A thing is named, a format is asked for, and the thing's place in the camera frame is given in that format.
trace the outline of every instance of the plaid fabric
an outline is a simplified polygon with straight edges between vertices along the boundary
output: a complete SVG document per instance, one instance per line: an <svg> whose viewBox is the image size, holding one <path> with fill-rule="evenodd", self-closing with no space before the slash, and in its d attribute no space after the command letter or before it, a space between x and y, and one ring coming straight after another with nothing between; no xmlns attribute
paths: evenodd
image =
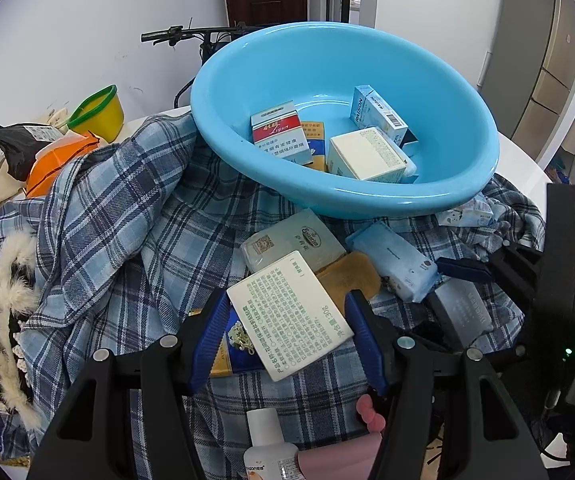
<svg viewBox="0 0 575 480"><path fill-rule="evenodd" d="M504 239L541 248L544 224L534 204L499 176L484 194L498 218L486 228L441 227L434 216L384 220L432 259L484 258ZM189 114L151 118L120 146L68 164L45 199L1 208L0 245L12 230L38 237L36 279L42 296L21 345L45 427L96 349L139 351L176 332L184 315L203 305L213 288L245 277L242 241L297 210L220 160L197 136ZM323 220L339 240L373 222ZM505 348L518 333L521 313L497 286L477 287L493 330L475 344L485 352ZM385 290L371 304L405 328L433 319L424 304L403 303ZM365 433L355 416L365 388L351 341L279 383L266 372L211 380L186 400L206 476L245 478L247 410L275 407L286 441L301 449ZM148 478L138 392L132 400L137 468ZM26 434L8 417L4 456L33 451L41 435Z"/></svg>

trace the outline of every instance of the blue plastic basin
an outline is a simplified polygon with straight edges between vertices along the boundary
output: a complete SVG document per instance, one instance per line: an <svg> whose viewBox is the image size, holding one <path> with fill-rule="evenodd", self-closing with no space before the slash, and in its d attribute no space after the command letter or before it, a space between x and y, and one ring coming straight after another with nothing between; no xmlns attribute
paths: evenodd
<svg viewBox="0 0 575 480"><path fill-rule="evenodd" d="M354 87L371 85L417 137L414 184L363 182L311 170L254 146L250 116L292 100L304 121L323 121L326 139L358 129ZM325 216L406 217L466 202L499 159L485 102L448 64L373 28L293 23L249 34L217 52L192 88L200 133L230 166Z"/></svg>

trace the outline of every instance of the qr code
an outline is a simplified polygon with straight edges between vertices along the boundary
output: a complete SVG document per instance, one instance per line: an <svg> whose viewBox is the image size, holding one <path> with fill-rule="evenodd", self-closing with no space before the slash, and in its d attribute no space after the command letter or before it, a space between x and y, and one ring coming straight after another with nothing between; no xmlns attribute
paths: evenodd
<svg viewBox="0 0 575 480"><path fill-rule="evenodd" d="M274 244L272 243L272 240L270 240L269 235L264 235L256 240L252 244L252 247L254 247L257 254L263 254L265 251L269 250L269 248L274 247Z"/></svg>

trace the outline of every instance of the brown oval object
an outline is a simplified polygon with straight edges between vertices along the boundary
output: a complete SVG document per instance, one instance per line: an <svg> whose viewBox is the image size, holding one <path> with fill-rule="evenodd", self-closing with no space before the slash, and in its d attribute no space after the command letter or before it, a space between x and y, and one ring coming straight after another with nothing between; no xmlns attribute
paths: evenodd
<svg viewBox="0 0 575 480"><path fill-rule="evenodd" d="M354 251L316 273L321 285L345 316L345 295L358 289L367 300L374 298L381 288L381 277L365 254Z"/></svg>

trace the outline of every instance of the red and white cigarette pack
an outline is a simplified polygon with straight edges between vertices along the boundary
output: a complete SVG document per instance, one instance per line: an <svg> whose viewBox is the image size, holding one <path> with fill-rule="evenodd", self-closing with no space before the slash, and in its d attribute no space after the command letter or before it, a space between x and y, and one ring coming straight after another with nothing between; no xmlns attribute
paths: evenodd
<svg viewBox="0 0 575 480"><path fill-rule="evenodd" d="M252 116L254 145L297 164L310 164L312 153L292 101Z"/></svg>

